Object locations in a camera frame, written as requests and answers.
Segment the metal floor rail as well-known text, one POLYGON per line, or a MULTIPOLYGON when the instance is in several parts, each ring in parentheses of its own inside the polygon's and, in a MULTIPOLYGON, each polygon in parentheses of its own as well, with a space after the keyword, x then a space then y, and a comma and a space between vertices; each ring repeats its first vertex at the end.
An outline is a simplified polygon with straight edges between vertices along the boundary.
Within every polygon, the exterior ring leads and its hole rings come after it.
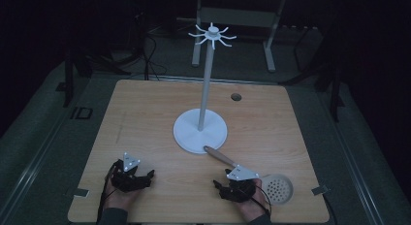
MULTIPOLYGON (((190 78, 190 77, 175 77, 175 76, 149 76, 150 80, 158 81, 180 81, 180 82, 203 82, 203 78, 190 78)), ((228 84, 256 84, 256 85, 279 85, 277 82, 265 82, 265 81, 252 81, 252 80, 220 80, 210 79, 212 83, 228 83, 228 84)))

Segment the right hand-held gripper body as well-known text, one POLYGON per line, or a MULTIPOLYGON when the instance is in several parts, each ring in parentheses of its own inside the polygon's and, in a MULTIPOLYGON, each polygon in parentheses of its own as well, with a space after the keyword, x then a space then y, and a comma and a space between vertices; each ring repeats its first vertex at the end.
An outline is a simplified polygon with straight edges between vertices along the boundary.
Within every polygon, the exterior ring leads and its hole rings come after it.
POLYGON ((259 177, 257 173, 237 165, 226 177, 229 180, 229 184, 225 186, 224 190, 220 191, 222 199, 243 203, 250 200, 256 192, 254 179, 259 177))

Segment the skimmer spoon with wooden handle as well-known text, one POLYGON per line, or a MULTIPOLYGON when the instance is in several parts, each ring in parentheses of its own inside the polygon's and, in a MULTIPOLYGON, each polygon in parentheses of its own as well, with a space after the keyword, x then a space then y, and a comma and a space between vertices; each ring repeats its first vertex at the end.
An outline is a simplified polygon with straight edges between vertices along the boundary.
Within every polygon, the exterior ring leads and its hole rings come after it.
MULTIPOLYGON (((236 167, 239 165, 215 148, 205 145, 204 150, 214 158, 230 166, 236 167)), ((269 205, 284 205, 291 200, 294 194, 294 186, 286 176, 274 174, 261 177, 259 175, 258 179, 262 181, 261 190, 263 191, 266 197, 266 202, 269 205)))

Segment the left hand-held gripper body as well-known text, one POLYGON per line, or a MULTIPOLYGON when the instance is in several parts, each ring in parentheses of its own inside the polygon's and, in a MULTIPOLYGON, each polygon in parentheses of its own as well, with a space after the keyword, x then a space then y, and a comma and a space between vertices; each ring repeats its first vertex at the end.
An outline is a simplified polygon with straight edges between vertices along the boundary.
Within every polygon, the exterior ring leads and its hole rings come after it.
POLYGON ((114 169, 111 175, 112 185, 122 192, 143 189, 142 183, 147 180, 147 177, 135 176, 139 165, 139 159, 136 159, 128 152, 125 152, 121 159, 118 159, 113 163, 114 169))

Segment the black metal stand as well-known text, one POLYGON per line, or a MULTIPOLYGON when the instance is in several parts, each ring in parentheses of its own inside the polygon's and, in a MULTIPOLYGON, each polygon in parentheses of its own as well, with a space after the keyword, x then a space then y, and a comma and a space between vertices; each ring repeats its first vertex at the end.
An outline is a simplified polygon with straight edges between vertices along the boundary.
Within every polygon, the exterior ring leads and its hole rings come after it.
POLYGON ((86 78, 96 69, 129 76, 121 67, 143 56, 145 37, 146 15, 142 11, 119 15, 96 11, 77 16, 65 35, 65 78, 58 84, 65 92, 63 106, 74 96, 74 69, 86 78))
POLYGON ((317 76, 314 89, 317 92, 331 90, 329 112, 334 122, 339 121, 339 90, 342 75, 342 52, 344 50, 340 37, 337 24, 333 22, 322 32, 319 47, 315 50, 311 60, 302 68, 302 72, 295 77, 278 83, 279 85, 294 85, 310 77, 317 76))

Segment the white metal table frame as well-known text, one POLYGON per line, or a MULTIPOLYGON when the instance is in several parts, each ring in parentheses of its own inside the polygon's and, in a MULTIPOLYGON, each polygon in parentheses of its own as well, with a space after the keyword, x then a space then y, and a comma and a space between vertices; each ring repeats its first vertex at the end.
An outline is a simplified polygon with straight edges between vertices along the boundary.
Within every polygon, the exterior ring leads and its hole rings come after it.
POLYGON ((207 31, 202 29, 202 23, 228 24, 244 27, 268 28, 269 36, 263 41, 263 51, 269 72, 275 72, 271 46, 273 44, 275 33, 279 26, 279 21, 285 7, 286 0, 278 0, 274 3, 274 12, 263 12, 256 10, 241 10, 230 8, 217 8, 205 6, 203 0, 197 0, 196 11, 196 31, 193 34, 195 44, 193 46, 192 62, 194 67, 200 65, 201 60, 201 38, 207 31))

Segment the white utensil rack stand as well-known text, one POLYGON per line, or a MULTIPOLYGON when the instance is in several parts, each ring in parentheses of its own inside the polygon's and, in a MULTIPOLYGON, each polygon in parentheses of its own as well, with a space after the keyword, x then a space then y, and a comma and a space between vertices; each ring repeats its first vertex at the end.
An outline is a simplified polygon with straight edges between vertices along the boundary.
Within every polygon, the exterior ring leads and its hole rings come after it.
POLYGON ((208 29, 202 29, 199 25, 196 26, 196 29, 199 34, 190 34, 191 37, 201 38, 195 45, 206 44, 201 105, 198 109, 183 112, 174 122, 173 132, 176 143, 182 149, 190 153, 205 154, 205 145, 219 148, 225 143, 228 136, 228 127, 224 118, 207 108, 215 43, 219 42, 224 47, 230 48, 231 45, 226 44, 224 40, 232 40, 236 36, 225 36, 224 33, 228 27, 220 30, 212 22, 208 29))

